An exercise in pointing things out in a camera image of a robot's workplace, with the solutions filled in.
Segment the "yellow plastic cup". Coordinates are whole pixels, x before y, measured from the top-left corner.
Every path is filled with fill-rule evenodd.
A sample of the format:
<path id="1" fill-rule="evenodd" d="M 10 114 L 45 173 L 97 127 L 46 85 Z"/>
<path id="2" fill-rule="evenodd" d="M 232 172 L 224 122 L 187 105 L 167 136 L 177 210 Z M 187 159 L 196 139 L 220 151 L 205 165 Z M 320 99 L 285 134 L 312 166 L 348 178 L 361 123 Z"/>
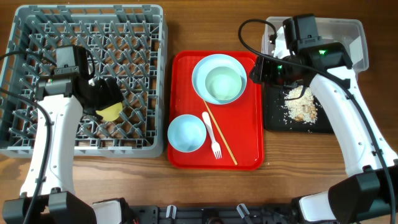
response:
<path id="1" fill-rule="evenodd" d="M 123 110 L 123 103 L 118 102 L 103 110 L 96 110 L 95 112 L 104 121 L 114 121 L 119 118 L 119 114 L 122 110 Z"/>

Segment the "green bowl with rice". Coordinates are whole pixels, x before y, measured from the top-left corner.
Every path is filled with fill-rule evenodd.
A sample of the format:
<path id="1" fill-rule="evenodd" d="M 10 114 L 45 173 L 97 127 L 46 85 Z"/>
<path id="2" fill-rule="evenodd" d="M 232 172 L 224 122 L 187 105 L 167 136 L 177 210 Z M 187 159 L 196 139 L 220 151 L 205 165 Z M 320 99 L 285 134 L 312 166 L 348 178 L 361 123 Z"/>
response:
<path id="1" fill-rule="evenodd" d="M 218 101 L 232 100 L 243 86 L 240 75 L 230 67 L 215 67 L 205 78 L 205 87 L 210 96 Z"/>

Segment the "rice food waste pile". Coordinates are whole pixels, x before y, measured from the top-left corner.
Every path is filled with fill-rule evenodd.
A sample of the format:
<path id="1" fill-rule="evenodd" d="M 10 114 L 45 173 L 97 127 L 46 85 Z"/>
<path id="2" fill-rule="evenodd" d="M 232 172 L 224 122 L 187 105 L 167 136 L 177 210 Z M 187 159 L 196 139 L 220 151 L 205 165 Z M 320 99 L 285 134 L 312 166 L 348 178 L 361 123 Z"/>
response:
<path id="1" fill-rule="evenodd" d="M 282 108 L 287 110 L 284 114 L 289 119 L 303 123 L 315 124 L 318 120 L 318 108 L 315 97 L 309 87 L 300 85 L 289 90 L 284 95 Z"/>

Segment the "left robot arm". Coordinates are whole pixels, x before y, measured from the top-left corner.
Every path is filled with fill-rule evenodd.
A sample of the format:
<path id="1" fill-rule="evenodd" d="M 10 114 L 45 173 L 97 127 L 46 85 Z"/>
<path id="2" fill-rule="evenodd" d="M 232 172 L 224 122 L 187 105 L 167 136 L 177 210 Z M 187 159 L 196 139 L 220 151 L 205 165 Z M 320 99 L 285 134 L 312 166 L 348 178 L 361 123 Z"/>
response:
<path id="1" fill-rule="evenodd" d="M 74 191 L 73 158 L 84 114 L 114 121 L 123 110 L 115 78 L 94 80 L 95 62 L 81 46 L 56 49 L 56 66 L 41 76 L 35 101 L 13 94 L 38 110 L 30 170 L 18 199 L 3 206 L 6 223 L 129 223 L 133 215 L 122 198 L 88 205 Z"/>

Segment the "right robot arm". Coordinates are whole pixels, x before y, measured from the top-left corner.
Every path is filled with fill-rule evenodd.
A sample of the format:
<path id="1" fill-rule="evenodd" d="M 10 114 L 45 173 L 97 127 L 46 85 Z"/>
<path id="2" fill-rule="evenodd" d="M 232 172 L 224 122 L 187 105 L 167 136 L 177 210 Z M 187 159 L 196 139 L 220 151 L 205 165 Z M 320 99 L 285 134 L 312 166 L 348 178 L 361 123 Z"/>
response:
<path id="1" fill-rule="evenodd" d="M 292 201 L 297 223 L 357 223 L 389 215 L 397 219 L 397 153 L 378 129 L 361 95 L 344 45 L 324 43 L 315 16 L 283 21 L 283 56 L 257 54 L 254 83 L 285 87 L 297 80 L 315 95 L 338 140 L 347 178 L 327 191 Z"/>

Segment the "black waste bin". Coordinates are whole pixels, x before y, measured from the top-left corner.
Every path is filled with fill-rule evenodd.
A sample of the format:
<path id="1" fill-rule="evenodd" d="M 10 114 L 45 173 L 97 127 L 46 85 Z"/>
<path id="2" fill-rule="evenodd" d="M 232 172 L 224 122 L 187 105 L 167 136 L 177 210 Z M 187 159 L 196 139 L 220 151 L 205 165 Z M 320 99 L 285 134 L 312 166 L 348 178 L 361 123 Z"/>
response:
<path id="1" fill-rule="evenodd" d="M 287 110 L 282 108 L 284 95 L 289 89 L 281 89 L 276 86 L 266 86 L 264 96 L 264 128 L 269 131 L 288 131 L 306 133 L 328 133 L 332 134 L 331 124 L 324 109 L 315 98 L 318 108 L 318 120 L 315 124 L 303 124 L 285 117 Z"/>

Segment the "grey dishwasher rack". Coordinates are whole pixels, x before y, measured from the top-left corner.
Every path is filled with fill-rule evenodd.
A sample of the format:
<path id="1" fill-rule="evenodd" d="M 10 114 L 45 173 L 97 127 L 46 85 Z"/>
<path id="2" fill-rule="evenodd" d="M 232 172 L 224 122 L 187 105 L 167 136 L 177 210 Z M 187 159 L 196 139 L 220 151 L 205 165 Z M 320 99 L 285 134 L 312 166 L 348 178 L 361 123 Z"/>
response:
<path id="1" fill-rule="evenodd" d="M 37 132 L 34 98 L 39 78 L 54 71 L 55 51 L 79 45 L 90 51 L 96 79 L 115 78 L 123 110 L 114 121 L 80 120 L 78 156 L 154 158 L 162 154 L 167 24 L 155 4 L 23 5 L 16 10 L 1 62 L 1 154 L 30 158 Z"/>

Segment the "clear plastic waste bin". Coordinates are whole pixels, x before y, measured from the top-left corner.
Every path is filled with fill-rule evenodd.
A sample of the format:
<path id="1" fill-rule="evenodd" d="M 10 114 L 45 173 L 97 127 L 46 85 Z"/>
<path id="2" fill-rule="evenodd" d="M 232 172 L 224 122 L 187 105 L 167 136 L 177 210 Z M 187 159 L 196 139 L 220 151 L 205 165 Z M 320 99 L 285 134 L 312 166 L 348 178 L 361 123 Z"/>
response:
<path id="1" fill-rule="evenodd" d="M 278 31 L 282 27 L 282 22 L 288 18 L 271 16 L 266 21 L 273 24 Z M 353 69 L 358 79 L 358 74 L 369 68 L 368 46 L 361 21 L 324 17 L 316 17 L 315 20 L 318 33 L 324 43 L 340 42 L 344 45 L 353 62 Z M 273 55 L 275 46 L 269 42 L 269 36 L 273 33 L 272 28 L 265 25 L 261 47 L 263 54 Z"/>

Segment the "red serving tray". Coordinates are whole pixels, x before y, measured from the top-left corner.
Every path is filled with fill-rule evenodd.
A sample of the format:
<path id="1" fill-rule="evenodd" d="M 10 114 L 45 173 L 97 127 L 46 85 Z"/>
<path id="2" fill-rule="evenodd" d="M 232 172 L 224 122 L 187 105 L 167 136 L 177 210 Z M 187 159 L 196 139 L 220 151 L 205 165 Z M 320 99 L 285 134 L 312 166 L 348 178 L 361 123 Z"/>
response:
<path id="1" fill-rule="evenodd" d="M 203 100 L 192 85 L 195 65 L 211 55 L 210 51 L 184 50 L 174 57 L 170 89 L 169 119 L 192 114 L 198 118 L 207 111 Z M 229 169 L 254 170 L 264 160 L 264 129 L 262 118 L 261 86 L 247 82 L 244 93 L 227 105 L 207 103 L 221 128 L 238 165 L 236 166 L 214 124 L 215 138 L 220 143 L 222 158 L 216 159 L 211 150 L 211 141 L 206 139 L 194 152 L 178 152 L 168 146 L 167 155 L 171 164 L 181 169 Z"/>

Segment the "light blue round plate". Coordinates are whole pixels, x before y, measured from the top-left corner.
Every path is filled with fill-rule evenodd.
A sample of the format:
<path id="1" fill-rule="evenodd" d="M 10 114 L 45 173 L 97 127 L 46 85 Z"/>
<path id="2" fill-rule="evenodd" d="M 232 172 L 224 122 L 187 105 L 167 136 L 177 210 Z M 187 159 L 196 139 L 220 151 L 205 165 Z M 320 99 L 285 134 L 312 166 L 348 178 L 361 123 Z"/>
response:
<path id="1" fill-rule="evenodd" d="M 210 70 L 215 67 L 230 67 L 238 72 L 243 86 L 241 91 L 232 100 L 218 101 L 210 96 L 205 87 L 205 78 Z M 193 69 L 192 85 L 197 95 L 208 103 L 214 105 L 225 105 L 237 100 L 245 91 L 247 85 L 247 75 L 243 65 L 237 59 L 226 54 L 213 54 L 201 59 Z"/>

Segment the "wooden chopstick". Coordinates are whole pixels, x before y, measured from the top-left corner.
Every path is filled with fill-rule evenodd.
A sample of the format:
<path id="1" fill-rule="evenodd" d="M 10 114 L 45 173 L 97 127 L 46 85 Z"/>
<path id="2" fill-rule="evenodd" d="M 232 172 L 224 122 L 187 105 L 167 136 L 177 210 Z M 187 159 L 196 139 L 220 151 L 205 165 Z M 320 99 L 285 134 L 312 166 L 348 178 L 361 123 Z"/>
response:
<path id="1" fill-rule="evenodd" d="M 216 128 L 217 128 L 217 130 L 218 130 L 218 132 L 219 132 L 219 134 L 220 134 L 220 136 L 221 136 L 221 138 L 222 138 L 222 140 L 223 140 L 223 142 L 224 142 L 224 144 L 225 144 L 225 146 L 226 146 L 226 148 L 227 148 L 227 150 L 228 150 L 228 152 L 229 152 L 229 154 L 230 154 L 230 156 L 231 156 L 231 158 L 232 158 L 232 160 L 234 162 L 234 164 L 237 166 L 238 162 L 237 162 L 232 150 L 230 149 L 230 146 L 229 146 L 227 140 L 225 139 L 224 134 L 223 134 L 221 128 L 219 127 L 216 118 L 214 117 L 214 115 L 213 115 L 210 107 L 208 106 L 207 102 L 205 100 L 203 100 L 203 102 L 204 102 L 204 104 L 205 104 L 205 106 L 206 106 L 206 108 L 207 108 L 207 110 L 208 110 L 208 112 L 210 114 L 210 117 L 212 118 L 212 120 L 213 120 L 213 122 L 214 122 L 214 124 L 215 124 L 215 126 L 216 126 Z"/>

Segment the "light blue bowl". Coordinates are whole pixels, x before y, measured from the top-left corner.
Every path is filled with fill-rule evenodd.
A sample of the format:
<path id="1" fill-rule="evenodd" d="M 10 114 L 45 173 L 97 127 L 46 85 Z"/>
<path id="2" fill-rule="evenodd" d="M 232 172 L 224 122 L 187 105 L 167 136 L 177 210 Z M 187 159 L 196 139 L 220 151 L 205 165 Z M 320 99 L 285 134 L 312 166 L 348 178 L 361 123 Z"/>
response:
<path id="1" fill-rule="evenodd" d="M 183 114 L 171 121 L 167 138 L 178 152 L 194 152 L 204 144 L 206 128 L 200 118 L 192 114 Z"/>

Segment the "white plastic fork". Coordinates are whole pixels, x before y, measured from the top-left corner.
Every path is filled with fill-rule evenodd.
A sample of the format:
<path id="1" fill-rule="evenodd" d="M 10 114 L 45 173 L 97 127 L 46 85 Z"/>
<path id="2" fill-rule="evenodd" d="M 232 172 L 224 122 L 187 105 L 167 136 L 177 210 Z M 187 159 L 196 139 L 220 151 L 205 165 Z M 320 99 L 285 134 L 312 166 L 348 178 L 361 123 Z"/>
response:
<path id="1" fill-rule="evenodd" d="M 209 137 L 211 140 L 211 149 L 213 151 L 213 154 L 216 159 L 221 159 L 222 158 L 221 146 L 215 139 L 215 135 L 214 135 L 211 120 L 210 120 L 210 115 L 206 111 L 202 112 L 201 115 L 202 115 L 203 122 L 205 124 L 205 127 L 208 131 L 208 134 L 209 134 Z"/>

